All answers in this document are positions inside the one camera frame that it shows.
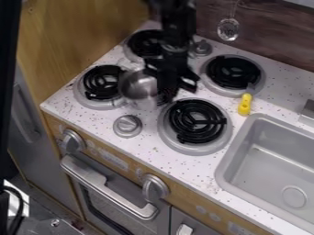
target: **sink drain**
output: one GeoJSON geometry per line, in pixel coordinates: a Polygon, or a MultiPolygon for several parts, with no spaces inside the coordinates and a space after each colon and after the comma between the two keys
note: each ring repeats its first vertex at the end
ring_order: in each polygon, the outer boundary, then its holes
{"type": "Polygon", "coordinates": [[[307,204],[307,195],[296,186],[287,186],[282,191],[285,204],[291,208],[302,208],[307,204]]]}

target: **sink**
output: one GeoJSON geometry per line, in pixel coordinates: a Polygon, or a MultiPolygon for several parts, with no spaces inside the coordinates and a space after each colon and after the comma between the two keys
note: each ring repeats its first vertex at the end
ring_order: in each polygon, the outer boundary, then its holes
{"type": "Polygon", "coordinates": [[[215,177],[227,192],[314,234],[314,134],[251,115],[215,177]]]}

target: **silver pot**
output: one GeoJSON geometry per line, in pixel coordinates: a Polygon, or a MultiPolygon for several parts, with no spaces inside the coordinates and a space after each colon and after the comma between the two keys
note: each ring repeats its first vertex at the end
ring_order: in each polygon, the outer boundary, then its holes
{"type": "Polygon", "coordinates": [[[123,74],[118,82],[118,90],[139,110],[154,110],[158,106],[157,79],[143,70],[123,74]]]}

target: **speckled countertop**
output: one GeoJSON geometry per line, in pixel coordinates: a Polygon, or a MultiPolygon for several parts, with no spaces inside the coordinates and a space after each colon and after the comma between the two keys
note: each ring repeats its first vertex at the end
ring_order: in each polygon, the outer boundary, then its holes
{"type": "MultiPolygon", "coordinates": [[[[155,23],[147,22],[142,28],[157,28],[155,23]]],[[[238,50],[221,43],[208,40],[213,46],[213,53],[207,57],[193,59],[195,72],[209,58],[220,54],[238,54],[260,64],[266,73],[264,89],[256,95],[252,103],[252,113],[265,113],[279,118],[287,123],[314,132],[314,129],[299,124],[299,112],[307,99],[314,99],[314,74],[276,62],[252,53],[238,50]]],[[[124,57],[122,47],[117,45],[109,53],[100,58],[95,64],[117,64],[128,68],[138,65],[124,57]]],[[[129,157],[155,169],[159,173],[172,178],[182,185],[198,192],[200,195],[216,202],[226,209],[241,215],[250,222],[274,233],[291,235],[309,235],[310,233],[248,203],[224,190],[215,178],[214,172],[221,158],[224,156],[228,144],[222,151],[202,157],[186,156],[173,151],[159,138],[157,131],[157,117],[159,110],[137,111],[130,106],[116,110],[96,111],[81,106],[73,97],[73,78],[67,85],[41,104],[41,109],[70,125],[74,125],[94,138],[126,153],[129,157]],[[132,139],[118,137],[113,129],[113,122],[120,116],[132,114],[143,122],[142,133],[132,139]]],[[[202,83],[195,95],[180,91],[176,99],[183,97],[205,98],[219,104],[230,115],[233,124],[233,136],[245,121],[236,112],[239,98],[227,98],[210,92],[202,83]]]]}

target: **oven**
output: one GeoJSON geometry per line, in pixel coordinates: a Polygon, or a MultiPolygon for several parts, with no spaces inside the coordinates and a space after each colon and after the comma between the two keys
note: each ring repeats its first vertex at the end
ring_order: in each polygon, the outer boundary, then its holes
{"type": "Polygon", "coordinates": [[[169,234],[165,201],[147,202],[139,186],[80,152],[65,154],[61,166],[73,179],[86,220],[105,234],[169,234]]]}

